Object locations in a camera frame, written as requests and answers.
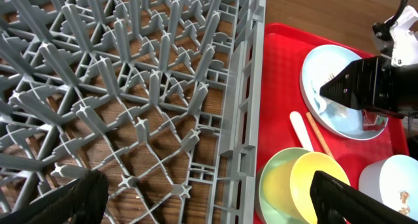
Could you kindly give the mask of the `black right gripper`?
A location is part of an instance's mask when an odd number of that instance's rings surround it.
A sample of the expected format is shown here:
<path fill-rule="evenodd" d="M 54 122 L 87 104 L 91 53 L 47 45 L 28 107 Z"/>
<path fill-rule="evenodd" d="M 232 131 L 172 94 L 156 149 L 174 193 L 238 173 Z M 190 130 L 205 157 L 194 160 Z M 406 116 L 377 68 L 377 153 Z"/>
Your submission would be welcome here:
<path fill-rule="evenodd" d="M 397 118 L 417 117 L 417 11 L 400 8 L 372 26 L 382 56 L 352 61 L 321 86 L 320 96 L 355 110 L 382 111 Z"/>

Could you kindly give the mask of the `light blue plate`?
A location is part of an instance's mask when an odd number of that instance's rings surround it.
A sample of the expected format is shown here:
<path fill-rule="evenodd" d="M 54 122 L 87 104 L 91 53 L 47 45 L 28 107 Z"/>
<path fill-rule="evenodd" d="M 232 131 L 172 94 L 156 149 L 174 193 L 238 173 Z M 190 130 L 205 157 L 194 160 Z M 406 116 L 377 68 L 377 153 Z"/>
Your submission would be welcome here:
<path fill-rule="evenodd" d="M 360 110 L 347 108 L 348 115 L 341 118 L 334 115 L 334 109 L 328 106 L 324 113 L 319 114 L 314 100 L 311 79 L 317 75 L 332 72 L 334 77 L 349 63 L 361 57 L 355 52 L 341 46 L 326 44 L 311 50 L 306 56 L 300 72 L 300 91 L 305 105 L 311 115 L 326 129 L 335 135 L 353 140 L 371 140 L 382 134 L 380 131 L 364 131 L 362 129 L 362 113 Z"/>

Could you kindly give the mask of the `grey dishwasher rack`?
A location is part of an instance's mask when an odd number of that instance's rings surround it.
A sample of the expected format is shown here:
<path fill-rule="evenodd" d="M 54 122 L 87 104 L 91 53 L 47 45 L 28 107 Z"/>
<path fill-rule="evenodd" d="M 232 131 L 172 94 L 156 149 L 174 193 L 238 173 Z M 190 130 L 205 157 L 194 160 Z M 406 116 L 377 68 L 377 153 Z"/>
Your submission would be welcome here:
<path fill-rule="evenodd" d="M 1 0 L 1 221 L 108 178 L 103 223 L 253 223 L 266 0 Z"/>

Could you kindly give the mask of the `green saucer bowl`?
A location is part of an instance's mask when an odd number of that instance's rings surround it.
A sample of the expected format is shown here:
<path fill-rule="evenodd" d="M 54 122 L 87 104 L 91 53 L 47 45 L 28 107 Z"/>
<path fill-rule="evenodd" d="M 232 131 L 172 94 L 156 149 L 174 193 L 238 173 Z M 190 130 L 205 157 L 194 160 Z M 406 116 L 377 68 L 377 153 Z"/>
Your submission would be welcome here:
<path fill-rule="evenodd" d="M 286 148 L 257 172 L 255 210 L 262 223 L 306 222 L 295 206 L 290 186 L 293 165 L 306 153 L 303 148 Z"/>

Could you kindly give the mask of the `white tissue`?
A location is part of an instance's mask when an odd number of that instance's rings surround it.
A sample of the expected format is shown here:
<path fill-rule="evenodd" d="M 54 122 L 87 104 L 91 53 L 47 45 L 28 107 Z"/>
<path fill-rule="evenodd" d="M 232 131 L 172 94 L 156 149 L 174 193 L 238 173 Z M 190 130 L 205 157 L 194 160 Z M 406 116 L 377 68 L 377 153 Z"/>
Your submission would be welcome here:
<path fill-rule="evenodd" d="M 348 115 L 347 108 L 342 106 L 339 103 L 336 103 L 328 98 L 325 98 L 320 95 L 320 89 L 323 85 L 334 78 L 334 74 L 332 72 L 328 74 L 317 75 L 316 77 L 311 79 L 312 90 L 314 93 L 314 100 L 317 104 L 319 114 L 324 113 L 328 106 L 333 107 L 334 115 L 346 118 Z"/>

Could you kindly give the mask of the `red snack wrapper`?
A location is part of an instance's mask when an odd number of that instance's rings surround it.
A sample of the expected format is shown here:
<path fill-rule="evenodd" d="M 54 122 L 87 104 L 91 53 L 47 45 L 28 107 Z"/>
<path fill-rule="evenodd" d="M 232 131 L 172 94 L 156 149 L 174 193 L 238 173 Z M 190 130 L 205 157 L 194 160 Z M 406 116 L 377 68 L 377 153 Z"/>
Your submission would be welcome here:
<path fill-rule="evenodd" d="M 385 118 L 373 112 L 361 110 L 362 129 L 364 131 L 380 131 L 385 128 Z"/>

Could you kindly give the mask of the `light blue bowl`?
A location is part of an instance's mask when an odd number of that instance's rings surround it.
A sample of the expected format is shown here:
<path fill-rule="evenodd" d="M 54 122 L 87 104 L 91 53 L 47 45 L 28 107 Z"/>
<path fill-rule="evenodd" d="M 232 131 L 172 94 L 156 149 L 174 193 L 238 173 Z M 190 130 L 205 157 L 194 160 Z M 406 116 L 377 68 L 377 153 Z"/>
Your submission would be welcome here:
<path fill-rule="evenodd" d="M 417 160 L 393 155 L 364 168 L 359 191 L 417 220 Z"/>

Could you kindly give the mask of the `wooden chopstick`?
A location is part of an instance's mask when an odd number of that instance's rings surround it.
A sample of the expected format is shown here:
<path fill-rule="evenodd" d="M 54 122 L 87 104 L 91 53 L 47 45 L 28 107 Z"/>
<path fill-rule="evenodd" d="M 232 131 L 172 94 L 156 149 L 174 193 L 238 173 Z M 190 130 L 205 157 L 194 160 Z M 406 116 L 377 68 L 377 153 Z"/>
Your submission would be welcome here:
<path fill-rule="evenodd" d="M 328 147 L 328 145 L 327 145 L 327 143 L 326 143 L 325 138 L 324 138 L 324 137 L 323 137 L 323 135 L 321 134 L 321 131 L 319 130 L 319 128 L 318 128 L 318 126 L 317 126 L 317 124 L 316 124 L 316 122 L 315 122 L 315 120 L 314 120 L 313 116 L 311 115 L 311 113 L 310 113 L 310 112 L 305 113 L 305 115 L 306 115 L 306 118 L 307 118 L 307 120 L 308 120 L 309 124 L 311 125 L 311 127 L 312 127 L 312 129 L 313 129 L 313 132 L 314 132 L 314 134 L 316 135 L 316 137 L 317 137 L 317 139 L 318 139 L 318 141 L 319 141 L 319 143 L 320 143 L 320 145 L 321 145 L 322 149 L 324 150 L 324 152 L 325 152 L 325 153 L 326 153 L 329 157 L 331 157 L 331 158 L 333 158 L 333 159 L 334 159 L 334 156 L 333 156 L 333 154 L 332 154 L 332 152 L 331 152 L 330 148 Z"/>

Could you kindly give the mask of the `yellow plastic cup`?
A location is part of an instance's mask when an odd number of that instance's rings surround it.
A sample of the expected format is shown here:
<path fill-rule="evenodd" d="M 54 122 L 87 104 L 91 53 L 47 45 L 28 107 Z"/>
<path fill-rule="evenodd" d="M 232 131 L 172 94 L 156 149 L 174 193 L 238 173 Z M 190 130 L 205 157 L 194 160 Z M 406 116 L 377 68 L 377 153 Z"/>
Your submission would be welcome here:
<path fill-rule="evenodd" d="M 291 195 L 297 210 L 307 223 L 317 223 L 310 187 L 315 171 L 321 170 L 349 185 L 343 168 L 331 157 L 320 152 L 308 152 L 293 165 L 290 177 Z"/>

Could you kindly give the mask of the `white plastic fork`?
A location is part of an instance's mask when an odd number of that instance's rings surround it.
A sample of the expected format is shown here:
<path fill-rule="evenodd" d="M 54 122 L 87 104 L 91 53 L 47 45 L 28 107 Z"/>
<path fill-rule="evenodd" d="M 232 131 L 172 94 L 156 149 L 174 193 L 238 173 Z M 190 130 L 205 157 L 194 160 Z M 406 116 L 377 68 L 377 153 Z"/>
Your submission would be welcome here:
<path fill-rule="evenodd" d="M 306 125 L 304 123 L 304 120 L 302 119 L 301 114 L 297 111 L 292 111 L 289 115 L 289 119 L 301 146 L 305 150 L 313 152 L 314 148 L 312 146 Z"/>

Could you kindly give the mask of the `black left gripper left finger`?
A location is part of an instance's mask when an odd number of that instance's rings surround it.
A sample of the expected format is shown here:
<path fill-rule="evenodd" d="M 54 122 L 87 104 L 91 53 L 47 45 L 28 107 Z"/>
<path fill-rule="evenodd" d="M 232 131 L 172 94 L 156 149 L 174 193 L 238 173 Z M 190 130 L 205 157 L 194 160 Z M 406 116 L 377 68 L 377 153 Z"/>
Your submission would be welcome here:
<path fill-rule="evenodd" d="M 29 206 L 1 218 L 1 223 L 100 223 L 108 202 L 108 178 L 99 170 L 59 188 Z"/>

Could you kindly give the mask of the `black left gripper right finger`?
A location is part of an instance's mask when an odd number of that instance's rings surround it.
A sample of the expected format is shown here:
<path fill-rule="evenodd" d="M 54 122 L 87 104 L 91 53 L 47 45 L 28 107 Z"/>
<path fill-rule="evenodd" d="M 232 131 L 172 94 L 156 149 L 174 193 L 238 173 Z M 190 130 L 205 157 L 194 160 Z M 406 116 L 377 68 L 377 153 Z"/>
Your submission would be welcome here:
<path fill-rule="evenodd" d="M 417 224 L 321 170 L 314 173 L 310 197 L 317 224 Z"/>

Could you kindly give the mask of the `red plastic tray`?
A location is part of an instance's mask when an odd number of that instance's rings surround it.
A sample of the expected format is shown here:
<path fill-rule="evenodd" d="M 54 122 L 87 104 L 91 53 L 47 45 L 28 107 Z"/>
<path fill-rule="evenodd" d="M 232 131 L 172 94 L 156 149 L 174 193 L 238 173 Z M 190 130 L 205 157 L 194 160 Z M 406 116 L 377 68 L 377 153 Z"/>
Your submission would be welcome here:
<path fill-rule="evenodd" d="M 292 111 L 301 114 L 306 125 L 313 152 L 324 153 L 305 113 L 309 112 L 300 91 L 300 72 L 308 53 L 314 48 L 333 44 L 347 48 L 362 58 L 362 51 L 337 42 L 275 23 L 266 26 L 261 106 L 259 114 L 258 171 L 268 160 L 286 148 L 303 148 L 291 125 Z M 371 140 L 353 140 L 335 135 L 314 118 L 330 148 L 334 160 L 345 171 L 350 186 L 359 191 L 359 178 L 365 167 L 393 155 L 409 155 L 402 123 L 387 118 L 382 134 Z"/>

